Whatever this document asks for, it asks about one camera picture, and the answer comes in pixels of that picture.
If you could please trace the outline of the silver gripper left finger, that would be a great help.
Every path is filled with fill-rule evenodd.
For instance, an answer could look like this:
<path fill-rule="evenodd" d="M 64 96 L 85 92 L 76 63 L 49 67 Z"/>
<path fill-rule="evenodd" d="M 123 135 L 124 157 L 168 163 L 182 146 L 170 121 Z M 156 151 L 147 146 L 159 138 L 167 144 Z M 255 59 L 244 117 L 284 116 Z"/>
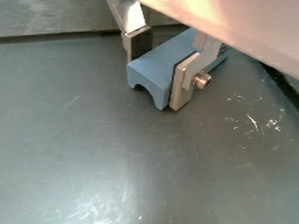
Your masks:
<path fill-rule="evenodd" d="M 127 61 L 131 62 L 152 50 L 152 28 L 145 23 L 141 4 L 136 0 L 107 0 L 107 5 L 121 31 Z"/>

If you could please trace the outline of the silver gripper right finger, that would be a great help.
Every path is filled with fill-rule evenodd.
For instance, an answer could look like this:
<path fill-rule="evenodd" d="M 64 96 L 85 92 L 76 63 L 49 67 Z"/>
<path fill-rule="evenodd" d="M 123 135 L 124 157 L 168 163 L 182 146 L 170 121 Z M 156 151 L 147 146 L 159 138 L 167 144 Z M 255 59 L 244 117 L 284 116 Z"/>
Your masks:
<path fill-rule="evenodd" d="M 170 107 L 178 111 L 192 98 L 194 89 L 211 83 L 211 71 L 226 59 L 226 45 L 202 31 L 191 38 L 192 53 L 175 65 Z"/>

